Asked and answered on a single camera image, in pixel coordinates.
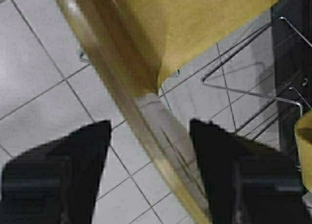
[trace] metal wire rack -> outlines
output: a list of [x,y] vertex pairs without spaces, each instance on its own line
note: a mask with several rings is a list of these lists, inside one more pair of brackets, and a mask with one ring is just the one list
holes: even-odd
[[[264,112],[268,107],[270,107],[273,103],[275,102],[285,102],[285,103],[289,103],[292,105],[295,105],[298,107],[299,109],[299,115],[300,117],[303,116],[304,114],[304,106],[303,103],[307,105],[307,107],[309,109],[312,109],[311,105],[308,103],[308,101],[303,97],[303,95],[293,86],[293,82],[295,80],[295,78],[298,76],[298,72],[296,72],[291,78],[290,80],[287,80],[286,82],[284,82],[282,84],[282,88],[277,88],[279,89],[279,94],[277,96],[273,96],[273,95],[265,95],[265,94],[261,94],[261,93],[255,93],[255,92],[251,92],[251,91],[244,91],[244,90],[239,90],[239,89],[234,89],[234,88],[229,88],[229,87],[224,87],[224,86],[218,86],[218,85],[212,85],[208,83],[208,78],[215,73],[218,69],[220,69],[223,65],[225,65],[227,62],[229,62],[234,56],[238,55],[244,48],[246,48],[249,44],[251,44],[255,39],[257,39],[260,35],[262,35],[266,30],[268,30],[270,27],[273,26],[274,23],[276,23],[277,21],[281,21],[284,22],[286,25],[288,25],[290,27],[290,29],[292,29],[299,37],[300,39],[302,39],[309,47],[312,48],[312,43],[308,41],[308,39],[306,37],[304,37],[290,22],[287,18],[285,17],[279,17],[276,20],[273,20],[267,24],[265,24],[264,26],[262,26],[261,28],[259,28],[258,30],[256,30],[255,32],[253,32],[252,34],[250,34],[249,36],[247,36],[245,39],[243,39],[241,42],[239,42],[238,44],[236,44],[235,46],[231,47],[230,49],[228,49],[227,51],[225,51],[223,54],[220,55],[220,57],[226,55],[228,52],[234,50],[234,48],[237,48],[236,50],[234,50],[224,61],[222,61],[218,66],[216,66],[214,69],[212,69],[209,73],[207,73],[204,77],[202,77],[201,82],[203,83],[203,85],[207,86],[207,87],[211,87],[211,88],[216,88],[216,89],[222,89],[222,90],[227,90],[227,91],[231,91],[231,92],[236,92],[236,93],[240,93],[240,94],[246,94],[246,95],[251,95],[251,96],[256,96],[256,97],[262,97],[262,98],[266,98],[269,99],[271,101],[269,101],[267,104],[265,104],[261,109],[259,109],[257,112],[255,112],[248,120],[246,120],[234,133],[237,134],[239,133],[244,127],[246,127],[250,122],[252,122],[256,117],[258,117],[262,112]],[[280,97],[281,94],[283,94],[284,92],[288,91],[288,90],[292,90],[295,91],[298,96],[299,99],[301,99],[303,101],[300,102],[298,100],[290,100],[290,99],[286,99],[286,98],[282,98]],[[276,121],[278,121],[281,117],[283,117],[287,111],[289,110],[289,108],[287,108],[286,110],[284,110],[283,112],[281,112],[278,116],[276,116],[273,120],[267,122],[267,120],[265,120],[264,122],[261,122],[258,126],[256,126],[253,130],[259,128],[260,126],[264,125],[265,123],[267,124],[265,127],[263,127],[253,138],[252,140],[256,140],[259,136],[261,136],[270,126],[272,126]]]

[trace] yellow cushion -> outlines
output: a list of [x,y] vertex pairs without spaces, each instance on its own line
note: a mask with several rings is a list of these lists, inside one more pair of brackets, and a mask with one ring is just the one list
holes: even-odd
[[159,89],[181,66],[278,0],[114,1]]
[[295,125],[298,154],[304,186],[312,192],[312,111],[306,113]]

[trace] metal rod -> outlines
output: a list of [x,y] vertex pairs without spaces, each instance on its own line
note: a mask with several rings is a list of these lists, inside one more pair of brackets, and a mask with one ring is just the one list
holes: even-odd
[[274,115],[276,115],[277,112],[273,113],[270,117],[268,117],[267,119],[265,119],[262,123],[260,123],[259,125],[257,125],[256,127],[254,127],[251,131],[249,131],[246,135],[244,135],[244,138],[249,136],[251,133],[253,133],[255,130],[257,130],[261,125],[263,125],[264,123],[268,122]]
[[304,98],[304,97],[302,96],[302,94],[297,90],[297,88],[291,86],[289,89],[290,89],[290,90],[294,90],[295,92],[297,92],[297,94],[298,94],[298,95],[300,96],[300,98],[304,101],[304,103],[306,103],[306,105],[309,107],[309,109],[312,109],[312,107],[311,107],[311,105],[309,104],[309,102],[306,100],[306,98]]
[[281,114],[277,115],[276,118],[274,118],[269,124],[267,124],[262,130],[260,130],[253,138],[252,140],[256,140],[260,135],[262,135],[263,132],[265,132],[267,129],[269,129],[278,119],[280,119],[285,113],[290,110],[290,107],[286,108]]
[[206,74],[202,78],[202,82],[205,82],[207,78],[209,78],[214,72],[216,72],[219,68],[221,68],[224,64],[226,64],[229,60],[231,60],[234,56],[236,56],[241,50],[243,50],[245,47],[247,47],[249,44],[251,44],[256,38],[258,38],[264,31],[266,31],[270,26],[272,25],[272,22],[269,22],[266,24],[262,29],[259,30],[258,33],[256,33],[255,36],[253,36],[248,42],[246,42],[244,45],[240,46],[235,52],[233,52],[229,57],[225,59],[225,61],[221,62],[217,67],[212,69],[208,74]]
[[258,117],[264,110],[266,110],[268,107],[270,107],[275,100],[272,100],[268,102],[265,106],[263,106],[260,110],[258,110],[254,115],[252,115],[247,121],[245,121],[235,132],[234,134],[241,131],[245,126],[247,126],[252,120],[254,120],[256,117]]
[[299,109],[300,109],[300,116],[301,117],[303,116],[303,105],[300,102],[297,102],[297,101],[288,100],[288,99],[284,99],[284,98],[280,98],[280,97],[276,97],[276,96],[263,95],[263,94],[250,92],[250,91],[243,91],[243,90],[233,89],[233,88],[229,88],[229,87],[211,85],[211,84],[208,84],[208,83],[204,83],[204,85],[212,87],[212,88],[216,88],[216,89],[233,91],[233,92],[242,93],[242,94],[246,94],[246,95],[267,98],[267,99],[270,99],[270,100],[276,100],[276,101],[280,101],[280,102],[284,102],[284,103],[291,103],[291,104],[297,105],[299,107]]
[[301,34],[296,27],[291,24],[286,17],[279,17],[280,20],[285,21],[310,47],[312,47],[312,43]]
[[256,140],[260,135],[262,135],[263,132],[265,132],[267,129],[269,129],[271,127],[271,125],[273,125],[280,116],[277,116],[276,118],[274,118],[269,124],[267,124],[262,130],[260,130],[260,132],[258,134],[256,134],[253,138],[252,141]]

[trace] chrome wire frame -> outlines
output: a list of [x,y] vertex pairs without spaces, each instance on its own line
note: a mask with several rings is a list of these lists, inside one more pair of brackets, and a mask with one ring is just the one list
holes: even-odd
[[[289,21],[287,18],[285,17],[279,17],[274,21],[271,21],[267,24],[265,24],[264,26],[262,26],[261,28],[259,28],[258,30],[256,30],[255,32],[253,32],[252,34],[250,34],[248,37],[246,37],[245,39],[243,39],[241,42],[239,42],[237,45],[231,47],[230,49],[228,49],[226,52],[224,52],[223,54],[220,55],[220,57],[224,56],[225,54],[227,54],[229,51],[233,50],[235,47],[238,47],[240,44],[242,44],[244,41],[246,41],[243,45],[241,45],[238,49],[236,49],[233,53],[231,53],[231,55],[229,55],[224,61],[222,61],[218,66],[216,66],[214,69],[212,69],[210,72],[208,72],[204,77],[202,77],[201,82],[208,87],[212,87],[215,89],[221,89],[221,90],[227,90],[227,91],[231,91],[231,92],[236,92],[236,93],[241,93],[241,94],[246,94],[246,95],[251,95],[251,96],[257,96],[257,97],[262,97],[262,98],[266,98],[271,100],[270,102],[268,102],[267,104],[265,104],[260,110],[258,110],[254,115],[252,115],[247,121],[245,121],[234,133],[238,133],[240,130],[242,130],[246,125],[248,125],[252,120],[254,120],[257,116],[259,116],[264,110],[266,110],[269,106],[271,106],[274,102],[285,102],[285,103],[290,103],[293,104],[295,106],[298,107],[299,109],[299,114],[300,117],[303,116],[304,114],[304,108],[303,108],[303,104],[301,102],[298,101],[294,101],[294,100],[289,100],[289,99],[285,99],[285,98],[281,98],[278,96],[271,96],[271,95],[265,95],[265,94],[260,94],[260,93],[255,93],[255,92],[251,92],[251,91],[244,91],[244,90],[239,90],[239,89],[234,89],[234,88],[229,88],[229,87],[224,87],[224,86],[218,86],[218,85],[212,85],[212,84],[208,84],[206,83],[207,79],[214,73],[216,72],[218,69],[220,69],[221,67],[223,67],[224,64],[226,64],[227,62],[229,62],[234,56],[236,56],[240,51],[242,51],[245,47],[247,47],[249,44],[251,44],[255,39],[257,39],[260,35],[262,35],[267,29],[269,29],[276,21],[284,21],[309,47],[312,48],[312,43],[308,41],[307,38],[305,38]],[[312,109],[311,105],[308,103],[308,101],[300,94],[300,92],[293,86],[291,86],[292,83],[288,83],[285,85],[284,87],[284,91],[286,90],[294,90],[299,96],[300,98],[303,100],[303,102],[309,107],[309,109]],[[272,126],[284,113],[278,115],[276,118],[274,118],[267,126],[265,126],[259,133],[257,133],[252,140],[257,139],[264,131],[266,131],[270,126]]]

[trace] floor tile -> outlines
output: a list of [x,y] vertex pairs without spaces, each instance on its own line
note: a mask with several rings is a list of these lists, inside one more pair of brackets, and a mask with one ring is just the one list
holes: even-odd
[[17,156],[88,123],[91,123],[90,118],[63,82],[3,119],[0,144]]
[[2,186],[2,170],[5,164],[10,160],[10,157],[0,148],[0,190]]
[[147,209],[146,200],[128,179],[97,202],[93,224],[128,224]]
[[[250,90],[274,73],[272,32],[267,30],[224,65],[227,86]],[[242,94],[231,93],[231,101]]]
[[195,221],[190,216],[187,216],[185,219],[180,221],[178,224],[195,224]]
[[[272,75],[260,85],[253,88],[251,91],[260,94],[267,94],[275,96],[275,76]],[[250,95],[244,95],[232,104],[234,119],[237,127],[240,127],[245,123],[252,115],[260,110],[266,103],[271,100],[267,98],[255,97]],[[259,133],[265,126],[267,126],[277,116],[277,104],[273,103],[259,116],[252,120],[247,126],[245,126],[239,135],[246,136],[252,139],[257,133]],[[278,122],[268,128],[259,138],[257,142],[267,144],[269,146],[276,146],[279,143],[279,130]]]
[[65,76],[86,65],[80,44],[54,0],[15,0]]
[[222,112],[218,113],[211,119],[214,124],[219,125],[221,128],[228,132],[235,131],[231,108],[228,106]]
[[174,194],[157,203],[154,210],[164,224],[176,224],[188,215]]
[[[226,91],[207,87],[201,83],[201,78],[217,64],[218,61],[213,62],[166,94],[173,114],[187,129],[191,118],[209,120],[229,105]],[[224,86],[222,71],[215,72],[207,83]]]
[[137,172],[133,178],[151,205],[170,193],[170,188],[152,163]]
[[150,209],[131,224],[161,224],[156,214]]
[[203,66],[209,64],[214,59],[218,57],[218,50],[216,45],[213,45],[211,48],[204,51],[201,55],[194,58],[192,61],[184,65],[180,68],[180,74],[178,77],[175,77],[174,75],[172,77],[169,77],[164,84],[162,85],[165,92],[169,91],[176,85],[178,85],[180,82],[194,74],[197,70],[202,68]]
[[113,131],[112,147],[131,174],[151,161],[126,122]]
[[0,116],[4,116],[61,76],[9,0],[0,4],[0,41]]
[[95,121],[110,119],[113,126],[124,118],[96,70],[88,66],[69,79],[69,83]]
[[119,185],[121,182],[126,180],[129,174],[110,148],[106,157],[104,171],[101,177],[101,183],[98,190],[97,197],[103,196],[111,189]]

